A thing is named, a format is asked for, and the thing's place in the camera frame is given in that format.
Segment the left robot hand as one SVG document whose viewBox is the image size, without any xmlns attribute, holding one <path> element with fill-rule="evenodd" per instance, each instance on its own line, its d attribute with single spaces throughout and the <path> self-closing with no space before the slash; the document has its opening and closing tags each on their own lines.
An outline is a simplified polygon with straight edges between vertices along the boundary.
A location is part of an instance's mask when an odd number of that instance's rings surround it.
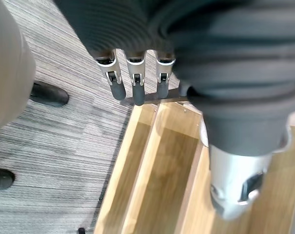
<svg viewBox="0 0 295 234">
<path fill-rule="evenodd" d="M 117 100 L 126 96 L 116 49 L 124 51 L 142 105 L 145 53 L 157 58 L 157 94 L 174 74 L 206 127 L 210 196 L 220 217 L 259 196 L 272 155 L 290 138 L 295 111 L 295 0 L 58 0 Z"/>
</svg>

